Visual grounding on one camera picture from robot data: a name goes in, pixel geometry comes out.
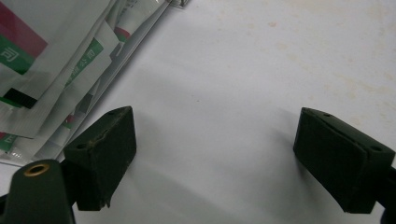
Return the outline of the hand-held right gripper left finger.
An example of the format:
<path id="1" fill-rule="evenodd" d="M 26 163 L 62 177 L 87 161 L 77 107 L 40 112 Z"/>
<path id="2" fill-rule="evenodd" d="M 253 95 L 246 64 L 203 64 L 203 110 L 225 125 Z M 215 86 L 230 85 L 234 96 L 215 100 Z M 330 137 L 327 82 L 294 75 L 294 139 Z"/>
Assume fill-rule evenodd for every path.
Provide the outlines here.
<path id="1" fill-rule="evenodd" d="M 76 224 L 74 205 L 110 206 L 135 153 L 133 109 L 105 113 L 64 148 L 63 161 L 34 161 L 15 172 L 0 197 L 0 224 Z"/>

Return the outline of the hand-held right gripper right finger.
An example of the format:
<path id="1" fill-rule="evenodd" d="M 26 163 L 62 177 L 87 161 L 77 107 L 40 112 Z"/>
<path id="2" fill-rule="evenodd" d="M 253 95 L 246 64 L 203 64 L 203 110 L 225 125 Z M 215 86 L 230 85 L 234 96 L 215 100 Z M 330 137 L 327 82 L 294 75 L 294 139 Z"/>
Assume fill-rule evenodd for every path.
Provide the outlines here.
<path id="1" fill-rule="evenodd" d="M 395 151 L 337 117 L 307 107 L 301 110 L 293 151 L 343 211 L 369 214 L 380 203 L 380 224 L 396 224 Z"/>

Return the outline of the white packet red green label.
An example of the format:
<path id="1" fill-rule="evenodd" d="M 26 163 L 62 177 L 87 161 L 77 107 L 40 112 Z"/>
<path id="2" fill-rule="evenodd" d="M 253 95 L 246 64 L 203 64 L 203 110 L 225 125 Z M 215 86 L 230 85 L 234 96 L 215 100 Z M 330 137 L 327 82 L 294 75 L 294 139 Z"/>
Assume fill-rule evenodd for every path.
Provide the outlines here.
<path id="1" fill-rule="evenodd" d="M 34 137 L 115 0 L 0 0 L 0 132 Z"/>
<path id="2" fill-rule="evenodd" d="M 116 0 L 106 22 L 118 40 L 125 43 L 164 3 L 165 0 Z"/>
<path id="3" fill-rule="evenodd" d="M 119 47 L 120 42 L 114 31 L 104 21 L 75 66 L 38 136 L 34 139 L 17 137 L 7 155 L 26 161 L 33 157 L 57 156 L 77 126 L 77 106 L 85 96 L 91 100 L 97 90 L 99 77 L 110 66 L 112 56 Z"/>

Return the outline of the pile of white sachet packets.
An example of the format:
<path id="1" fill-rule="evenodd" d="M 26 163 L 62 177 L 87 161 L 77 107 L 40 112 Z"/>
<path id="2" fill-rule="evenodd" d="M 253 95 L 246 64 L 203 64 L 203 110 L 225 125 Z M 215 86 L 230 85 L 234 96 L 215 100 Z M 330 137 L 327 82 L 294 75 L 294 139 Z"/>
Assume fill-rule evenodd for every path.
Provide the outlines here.
<path id="1" fill-rule="evenodd" d="M 72 138 L 72 136 L 74 135 L 74 133 L 78 129 L 78 126 L 85 119 L 87 114 L 92 110 L 93 106 L 96 104 L 96 102 L 102 96 L 104 91 L 107 89 L 107 87 L 112 82 L 112 80 L 115 78 L 115 76 L 118 74 L 118 72 L 121 70 L 121 68 L 129 61 L 130 57 L 132 56 L 132 54 L 134 53 L 136 48 L 140 45 L 141 41 L 147 35 L 149 30 L 155 24 L 155 22 L 161 17 L 161 15 L 164 13 L 164 11 L 170 6 L 184 7 L 187 2 L 188 2 L 188 0 L 165 0 L 165 3 L 156 12 L 154 12 L 132 34 L 132 36 L 125 43 L 121 43 L 119 41 L 120 42 L 120 47 L 119 47 L 118 50 L 116 50 L 115 54 L 112 56 L 112 63 L 110 64 L 110 66 L 99 77 L 98 82 L 97 82 L 97 90 L 92 95 L 91 100 L 88 99 L 88 96 L 85 96 L 83 101 L 77 106 L 77 126 L 72 130 L 71 136 L 68 138 L 68 140 L 66 141 L 65 145 L 70 141 L 70 139 Z M 106 21 L 107 14 L 100 21 L 100 24 L 99 24 L 96 32 L 94 33 L 94 35 L 91 38 L 91 41 L 89 42 L 89 45 L 91 44 L 92 39 L 94 38 L 94 36 L 98 32 L 98 30 L 101 27 L 102 23 L 104 21 Z M 80 57 L 78 57 L 78 58 L 76 58 L 76 59 L 74 59 L 72 61 L 73 69 L 71 70 L 70 74 L 68 74 L 67 80 L 70 78 L 75 66 L 77 65 L 78 61 L 81 59 L 81 57 L 84 54 L 84 52 L 81 54 Z M 63 147 L 61 147 L 59 154 L 57 156 L 53 157 L 53 158 L 33 157 L 31 160 L 26 161 L 26 160 L 12 159 L 12 158 L 10 158 L 7 155 L 7 152 L 9 152 L 11 150 L 12 144 L 13 144 L 14 140 L 17 137 L 22 137 L 22 138 L 27 138 L 27 139 L 34 139 L 34 138 L 36 138 L 38 136 L 38 133 L 40 132 L 43 124 L 40 126 L 37 134 L 34 137 L 32 137 L 32 138 L 18 136 L 18 135 L 10 134 L 10 133 L 1 133 L 0 132 L 0 164 L 9 164 L 9 165 L 14 165 L 14 166 L 23 166 L 24 164 L 27 164 L 27 163 L 30 163 L 30 162 L 36 161 L 36 160 L 55 159 L 55 158 L 57 158 L 58 155 L 63 150 L 63 148 L 65 147 L 65 145 Z"/>

